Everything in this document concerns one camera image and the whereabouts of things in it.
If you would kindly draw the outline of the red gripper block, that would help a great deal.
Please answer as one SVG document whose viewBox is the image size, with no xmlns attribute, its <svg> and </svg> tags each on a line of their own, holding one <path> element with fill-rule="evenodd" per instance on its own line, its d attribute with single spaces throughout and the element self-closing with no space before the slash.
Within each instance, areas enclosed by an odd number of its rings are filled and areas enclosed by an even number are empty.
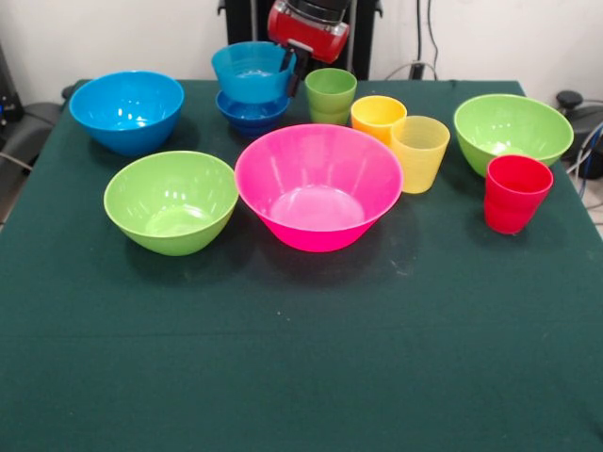
<svg viewBox="0 0 603 452">
<path fill-rule="evenodd" d="M 305 77 L 307 52 L 312 59 L 333 63 L 350 33 L 344 22 L 350 1 L 275 1 L 268 15 L 268 36 L 284 46 L 280 73 L 292 72 L 287 96 L 296 96 Z"/>
</svg>

